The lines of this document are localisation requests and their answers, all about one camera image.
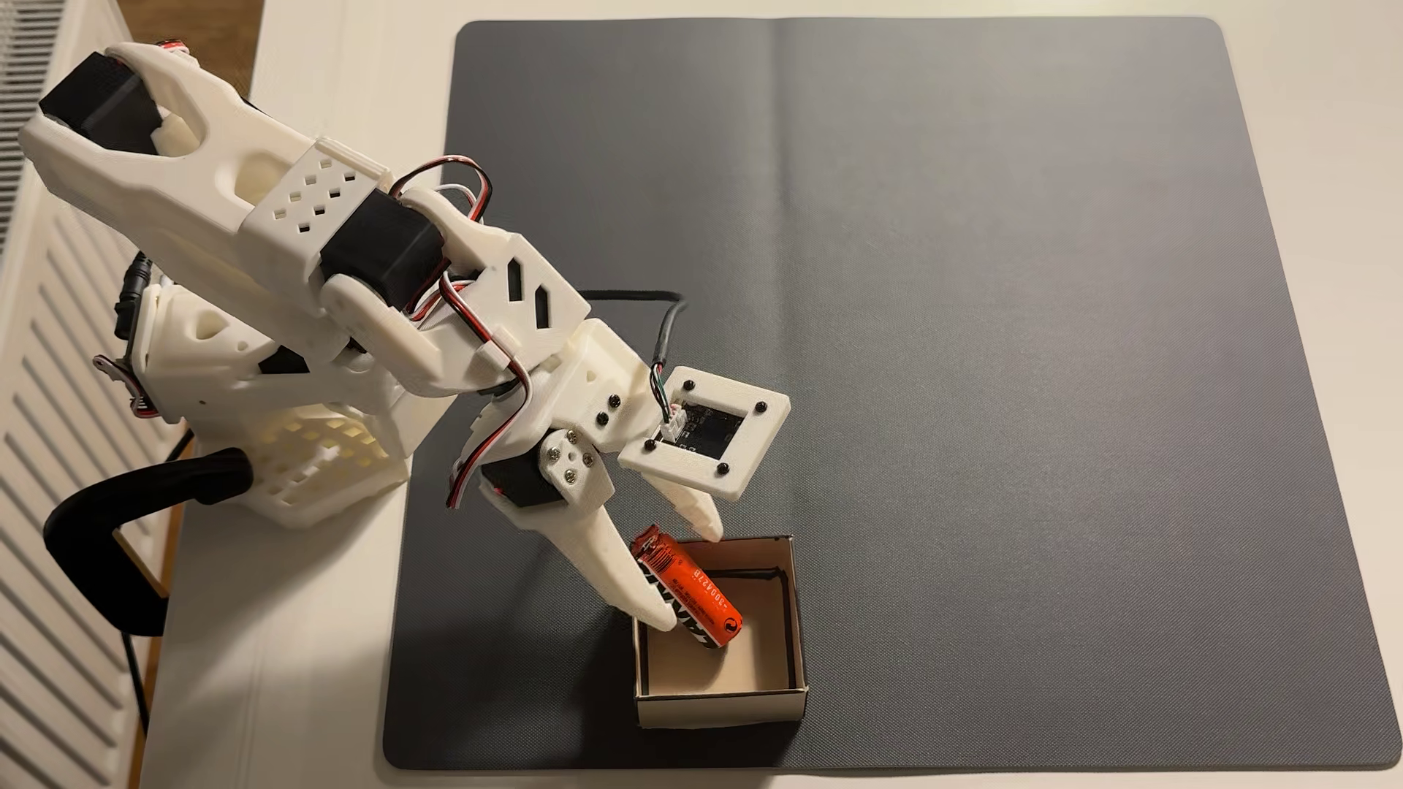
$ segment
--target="circuit board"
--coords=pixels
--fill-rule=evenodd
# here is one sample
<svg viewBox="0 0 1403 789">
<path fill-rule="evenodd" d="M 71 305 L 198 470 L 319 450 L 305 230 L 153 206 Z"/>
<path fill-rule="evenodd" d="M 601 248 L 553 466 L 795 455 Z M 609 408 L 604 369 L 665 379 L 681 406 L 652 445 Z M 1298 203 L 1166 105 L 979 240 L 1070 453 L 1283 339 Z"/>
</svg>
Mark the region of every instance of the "circuit board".
<svg viewBox="0 0 1403 789">
<path fill-rule="evenodd" d="M 676 439 L 668 441 L 659 434 L 658 441 L 679 446 L 687 452 L 716 458 L 717 460 L 725 453 L 725 448 L 735 438 L 735 431 L 741 430 L 741 423 L 745 421 L 745 417 L 696 403 L 682 403 L 682 416 L 685 423 Z"/>
</svg>

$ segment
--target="wooden floor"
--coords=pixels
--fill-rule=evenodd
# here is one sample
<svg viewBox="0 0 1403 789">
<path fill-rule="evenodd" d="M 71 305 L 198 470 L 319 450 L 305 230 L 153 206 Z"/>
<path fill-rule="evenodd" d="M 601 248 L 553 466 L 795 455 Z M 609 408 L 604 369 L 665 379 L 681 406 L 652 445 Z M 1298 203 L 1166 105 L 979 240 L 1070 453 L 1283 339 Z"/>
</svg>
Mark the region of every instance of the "wooden floor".
<svg viewBox="0 0 1403 789">
<path fill-rule="evenodd" d="M 118 0 L 132 39 L 178 38 L 205 70 L 248 95 L 262 0 Z"/>
</svg>

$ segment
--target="red wire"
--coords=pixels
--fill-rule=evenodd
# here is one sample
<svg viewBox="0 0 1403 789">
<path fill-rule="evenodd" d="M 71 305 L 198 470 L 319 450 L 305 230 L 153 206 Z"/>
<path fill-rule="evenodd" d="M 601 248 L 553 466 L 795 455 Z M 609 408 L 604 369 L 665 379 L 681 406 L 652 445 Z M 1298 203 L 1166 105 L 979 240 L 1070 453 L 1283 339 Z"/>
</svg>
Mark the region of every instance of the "red wire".
<svg viewBox="0 0 1403 789">
<path fill-rule="evenodd" d="M 473 449 L 467 459 L 457 468 L 453 476 L 453 484 L 449 487 L 448 500 L 443 503 L 443 505 L 450 510 L 457 508 L 457 503 L 463 498 L 463 486 L 467 483 L 467 477 L 473 476 L 473 469 L 477 468 L 477 462 L 487 453 L 487 449 L 495 444 L 504 432 L 506 432 L 506 428 L 516 421 L 516 417 L 519 417 L 526 409 L 526 403 L 530 402 L 530 376 L 526 375 L 526 371 L 522 369 L 515 359 L 512 359 L 508 366 L 516 375 L 516 379 L 522 382 L 522 393 L 525 394 L 525 397 L 522 397 L 522 404 L 518 406 L 512 416 L 506 417 L 506 421 L 498 425 L 491 435 L 483 439 L 483 442 L 477 445 L 477 449 Z"/>
<path fill-rule="evenodd" d="M 455 161 L 459 164 L 467 164 L 469 167 L 477 171 L 477 183 L 481 187 L 477 192 L 477 202 L 473 204 L 473 211 L 469 212 L 467 215 L 469 219 L 477 222 L 478 218 L 483 216 L 483 212 L 487 211 L 487 199 L 492 195 L 492 181 L 488 180 L 487 171 L 483 170 L 481 164 L 473 161 L 466 156 L 450 153 L 448 156 L 439 156 L 438 159 L 429 159 L 424 164 L 419 164 L 414 170 L 410 170 L 404 175 L 400 175 L 400 180 L 390 185 L 389 195 L 393 198 L 398 198 L 400 192 L 404 191 L 404 185 L 410 183 L 410 178 L 418 175 L 419 173 L 424 173 L 425 170 L 432 170 L 435 167 L 442 167 L 445 164 L 452 164 Z"/>
<path fill-rule="evenodd" d="M 455 289 L 453 284 L 449 282 L 446 272 L 439 277 L 439 295 L 449 303 L 449 306 L 453 307 L 453 312 L 456 312 L 459 317 L 467 323 L 469 329 L 471 329 L 483 343 L 494 341 L 492 334 L 485 326 L 483 326 L 483 321 L 477 320 L 473 310 L 469 309 L 469 306 L 463 303 L 463 299 L 459 298 L 457 289 Z M 449 486 L 448 500 L 443 503 L 445 507 L 457 507 L 459 500 L 463 497 L 463 486 L 467 484 L 467 477 L 473 475 L 473 469 L 477 468 L 477 462 L 487 453 L 487 449 L 491 448 L 504 432 L 506 432 L 506 428 L 516 421 L 516 417 L 526 410 L 526 404 L 530 403 L 530 376 L 526 375 L 526 369 L 522 368 L 515 358 L 508 358 L 506 369 L 512 371 L 512 375 L 515 375 L 516 380 L 522 385 L 522 404 L 518 406 L 516 410 L 512 411 L 512 416 L 506 417 L 506 421 L 498 425 L 497 430 L 483 439 L 483 442 L 478 444 L 471 453 L 469 453 L 467 459 L 457 466 L 457 470 L 453 473 L 453 482 Z"/>
</svg>

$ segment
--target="black mat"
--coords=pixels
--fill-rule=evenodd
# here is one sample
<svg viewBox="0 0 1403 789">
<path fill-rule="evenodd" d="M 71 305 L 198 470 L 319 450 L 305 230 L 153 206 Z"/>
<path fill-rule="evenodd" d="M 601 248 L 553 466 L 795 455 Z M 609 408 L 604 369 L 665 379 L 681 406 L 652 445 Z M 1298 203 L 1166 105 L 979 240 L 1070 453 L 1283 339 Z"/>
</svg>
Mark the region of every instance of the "black mat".
<svg viewBox="0 0 1403 789">
<path fill-rule="evenodd" d="M 626 621 L 415 458 L 403 768 L 1376 767 L 1399 729 L 1218 28 L 478 22 L 448 150 L 672 361 L 787 392 L 803 724 L 641 731 Z M 467 178 L 464 173 L 450 177 Z M 659 309 L 598 310 L 651 348 Z M 626 536 L 664 500 L 615 468 Z"/>
</svg>

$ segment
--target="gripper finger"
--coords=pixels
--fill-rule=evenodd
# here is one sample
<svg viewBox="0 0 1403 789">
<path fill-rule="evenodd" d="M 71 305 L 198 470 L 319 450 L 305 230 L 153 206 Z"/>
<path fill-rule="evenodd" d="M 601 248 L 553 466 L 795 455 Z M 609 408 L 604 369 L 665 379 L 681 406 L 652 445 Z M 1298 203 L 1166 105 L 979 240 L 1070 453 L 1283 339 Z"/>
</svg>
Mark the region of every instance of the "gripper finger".
<svg viewBox="0 0 1403 789">
<path fill-rule="evenodd" d="M 711 498 L 711 494 L 655 475 L 643 475 L 643 479 L 648 480 L 648 484 L 672 503 L 672 508 L 678 511 L 678 515 L 682 515 L 697 536 L 707 542 L 721 539 L 724 533 L 721 514 L 716 511 L 716 500 Z"/>
<path fill-rule="evenodd" d="M 676 614 L 643 576 L 607 510 L 549 505 L 519 508 L 485 483 L 481 491 L 518 528 L 540 532 L 554 543 L 605 602 L 658 630 L 676 626 Z"/>
</svg>

